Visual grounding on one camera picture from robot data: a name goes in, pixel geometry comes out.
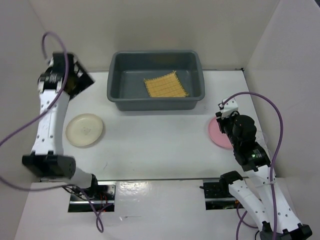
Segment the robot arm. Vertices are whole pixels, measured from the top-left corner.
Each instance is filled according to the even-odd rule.
[[[261,220],[264,219],[265,222],[263,223],[262,231],[260,230],[261,239],[271,239],[272,231],[277,232],[279,240],[305,240],[310,237],[312,235],[310,227],[302,224],[290,209],[287,200],[276,182],[276,178],[271,181],[275,189],[277,229],[272,229],[274,223],[274,205],[271,181],[269,179],[271,162],[266,151],[256,142],[257,128],[255,121],[249,116],[239,114],[238,105],[234,98],[224,106],[220,104],[219,107],[220,111],[216,113],[216,119],[220,131],[228,136],[233,146],[236,161],[241,165],[243,171],[256,187],[265,208],[266,215],[259,218],[254,216],[256,211],[252,211],[251,208],[252,204],[257,204],[256,200],[252,197],[243,197],[240,194],[242,190],[238,189],[238,185],[241,184],[239,180],[229,185],[229,191],[250,213],[259,229],[262,224]]]
[[[265,206],[248,188],[242,176],[237,171],[231,171],[221,175],[219,183],[224,193],[231,194],[242,204],[261,232],[269,222]]]
[[[68,57],[69,69],[74,70],[74,56],[68,54]],[[61,89],[64,64],[62,54],[53,54],[53,65],[38,80],[40,113],[47,109]],[[69,73],[68,82],[73,80],[72,88],[67,85],[55,105],[40,119],[31,154],[24,155],[22,163],[37,177],[60,179],[86,190],[89,196],[93,196],[99,188],[96,177],[78,168],[72,156],[65,156],[62,144],[63,126],[70,99],[93,83],[82,66],[78,62],[76,64],[78,70],[83,71],[82,79],[72,71]],[[78,82],[81,82],[80,88],[77,88]]]

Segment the wire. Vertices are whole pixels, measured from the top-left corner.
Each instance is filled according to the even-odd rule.
[[[277,217],[277,201],[276,201],[276,192],[275,192],[275,186],[273,184],[273,179],[274,179],[274,168],[275,168],[275,164],[276,164],[276,158],[281,146],[281,142],[282,142],[282,138],[284,136],[284,121],[282,119],[281,113],[279,111],[279,109],[277,108],[277,106],[267,97],[256,93],[256,92],[251,92],[251,91],[242,91],[242,92],[238,92],[236,94],[233,94],[232,96],[230,96],[226,101],[224,101],[222,103],[222,105],[224,106],[228,101],[230,101],[231,99],[233,99],[236,96],[239,95],[253,95],[253,96],[257,96],[259,98],[262,98],[264,100],[266,100],[276,111],[278,117],[279,117],[279,122],[280,122],[280,136],[279,136],[279,141],[278,144],[276,146],[273,158],[271,160],[271,165],[270,165],[270,174],[269,174],[269,180],[270,180],[270,186],[271,186],[271,193],[272,193],[272,202],[273,202],[273,233],[272,233],[272,240],[276,240],[276,236],[277,236],[277,225],[278,225],[278,217]]]
[[[258,230],[256,233],[255,233],[255,235],[254,235],[254,240],[257,240],[257,236],[258,236],[258,233],[259,233],[260,231]]]
[[[239,203],[239,204],[236,206],[236,214],[238,215],[239,219],[241,219],[241,216],[240,216],[240,213],[239,213],[239,207],[240,207],[240,205],[241,205],[241,204]],[[243,223],[244,225],[246,225],[247,227],[249,227],[249,228],[258,229],[257,226],[252,226],[252,225],[246,223],[244,220],[242,220],[242,223]]]
[[[62,188],[63,188],[67,193],[69,193],[69,194],[74,194],[74,192],[72,192],[71,188],[66,187],[66,186],[63,186]]]
[[[40,115],[38,115],[37,117],[35,117],[34,119],[32,119],[30,122],[26,123],[25,125],[19,127],[17,130],[13,131],[12,133],[10,133],[8,136],[6,136],[3,140],[0,141],[0,147],[9,139],[11,139],[14,135],[18,134],[19,132],[21,132],[22,130],[26,129],[27,127],[29,127],[30,125],[32,125],[33,123],[35,123],[36,121],[38,121],[39,119],[41,119],[44,115],[46,115],[49,110],[54,106],[54,104],[57,102],[57,100],[59,99],[59,97],[61,96],[62,92],[65,89],[66,83],[67,83],[67,79],[68,79],[68,74],[69,74],[69,60],[68,60],[68,55],[67,55],[67,49],[64,45],[64,43],[62,42],[62,40],[60,39],[60,37],[53,31],[47,31],[43,34],[42,36],[42,41],[41,41],[41,48],[42,48],[42,54],[44,56],[44,58],[46,60],[48,60],[48,55],[46,52],[46,46],[45,46],[45,40],[47,36],[52,36],[54,37],[60,44],[62,50],[63,50],[63,55],[64,55],[64,62],[65,62],[65,70],[64,70],[64,77],[63,77],[63,82],[62,82],[62,86],[59,90],[59,92],[57,93],[57,95],[55,96],[55,98],[53,99],[53,101],[49,104],[49,106],[47,107],[46,110],[44,110]],[[104,225],[100,219],[100,212],[98,213],[95,209],[95,207],[93,206],[90,198],[88,197],[88,195],[85,193],[85,191],[83,189],[81,189],[80,187],[74,185],[74,184],[65,184],[65,185],[58,185],[58,186],[50,186],[50,187],[44,187],[44,188],[38,188],[38,189],[31,189],[31,188],[27,188],[27,187],[22,187],[22,186],[18,186],[15,185],[11,182],[9,182],[8,180],[6,180],[5,178],[3,178],[0,175],[0,182],[2,182],[4,185],[15,189],[15,190],[19,190],[19,191],[24,191],[24,192],[42,192],[42,191],[48,191],[48,190],[53,190],[53,189],[59,189],[59,188],[65,188],[65,187],[75,187],[76,189],[78,189],[86,198],[86,200],[89,202],[90,207],[92,208],[92,211],[94,212],[95,216],[96,216],[96,228],[98,229],[98,231],[100,233],[104,232]]]
[[[238,223],[238,226],[236,227],[236,232],[235,232],[235,240],[239,240],[239,230],[241,223],[244,221],[245,216],[247,215],[248,211],[245,211],[242,217],[240,218],[240,221]]]

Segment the gray plastic tub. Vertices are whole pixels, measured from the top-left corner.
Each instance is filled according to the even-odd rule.
[[[176,71],[187,97],[150,97],[144,79]],[[190,50],[121,51],[113,55],[107,98],[120,111],[190,110],[205,97],[198,54]]]

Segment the purple cable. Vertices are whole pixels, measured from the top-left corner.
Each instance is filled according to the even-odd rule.
[[[246,225],[247,227],[249,228],[252,228],[252,229],[258,229],[257,226],[252,226],[248,223],[246,223],[244,220],[241,221],[241,216],[240,216],[240,213],[239,213],[239,207],[240,207],[240,203],[238,204],[238,206],[236,206],[236,214],[238,215],[239,219],[240,219],[240,224],[243,223],[244,225]]]
[[[276,192],[275,192],[275,186],[272,183],[274,176],[273,176],[273,170],[275,168],[275,164],[276,164],[276,158],[281,146],[281,142],[282,142],[282,138],[284,136],[284,121],[282,119],[281,113],[279,111],[279,109],[277,108],[277,106],[267,97],[256,93],[256,92],[251,92],[251,91],[242,91],[242,92],[238,92],[233,94],[232,96],[230,96],[226,101],[224,101],[222,103],[222,105],[225,105],[227,102],[229,102],[231,99],[235,98],[236,96],[239,95],[253,95],[253,96],[257,96],[259,98],[262,98],[264,100],[266,100],[276,111],[278,117],[279,117],[279,121],[280,121],[280,136],[279,136],[279,141],[278,144],[276,146],[273,158],[271,160],[271,165],[270,165],[270,175],[269,175],[269,180],[270,180],[270,186],[271,186],[271,193],[272,193],[272,201],[273,201],[273,233],[272,233],[272,240],[276,240],[276,236],[277,236],[277,225],[278,225],[278,217],[277,217],[277,202],[276,202]]]
[[[238,223],[238,226],[236,227],[236,233],[235,233],[235,240],[239,240],[239,230],[240,230],[240,226],[241,223],[244,221],[245,216],[247,215],[247,211],[244,212],[244,214],[242,215],[242,217],[240,218],[240,221]]]
[[[62,40],[60,39],[60,37],[53,31],[47,31],[43,34],[42,36],[42,44],[41,44],[41,48],[42,48],[42,54],[44,56],[44,58],[47,60],[48,55],[46,52],[46,47],[45,47],[45,39],[47,36],[51,35],[52,37],[54,37],[60,44],[62,50],[63,50],[63,55],[64,55],[64,61],[65,61],[65,70],[64,70],[64,78],[63,78],[63,82],[62,82],[62,86],[61,89],[59,90],[59,92],[57,93],[57,95],[55,96],[54,100],[51,102],[51,104],[47,107],[46,110],[44,110],[39,116],[35,117],[34,119],[32,119],[30,122],[26,123],[25,125],[19,127],[17,130],[15,130],[14,132],[10,133],[8,136],[6,136],[3,140],[0,141],[0,147],[6,142],[8,141],[10,138],[12,138],[14,135],[18,134],[19,132],[21,132],[22,130],[26,129],[27,127],[29,127],[31,124],[35,123],[36,121],[38,121],[39,119],[41,119],[44,115],[46,115],[49,110],[55,105],[55,103],[57,102],[57,100],[59,99],[59,97],[61,96],[62,92],[65,89],[66,83],[67,83],[67,79],[68,79],[68,74],[69,74],[69,60],[68,60],[68,55],[67,55],[67,49],[64,45],[64,43],[62,42]],[[58,186],[51,186],[51,187],[45,187],[45,188],[38,188],[38,189],[31,189],[31,188],[26,188],[26,187],[21,187],[21,186],[17,186],[9,181],[7,181],[5,178],[3,178],[0,175],[0,182],[2,182],[4,185],[7,185],[8,187],[12,188],[12,189],[16,189],[19,191],[24,191],[24,192],[41,192],[41,191],[47,191],[47,190],[52,190],[52,189],[59,189],[61,187],[76,187],[77,189],[79,189],[79,191],[85,196],[85,198],[88,200],[90,207],[92,208],[92,211],[94,212],[95,216],[96,216],[96,228],[98,229],[98,231],[100,233],[103,233],[104,231],[104,225],[100,219],[100,213],[98,213],[95,209],[95,207],[93,206],[92,202],[90,201],[90,198],[88,197],[88,195],[85,193],[85,191],[83,189],[81,189],[80,187],[75,186],[74,184],[64,184],[64,185],[58,185]]]

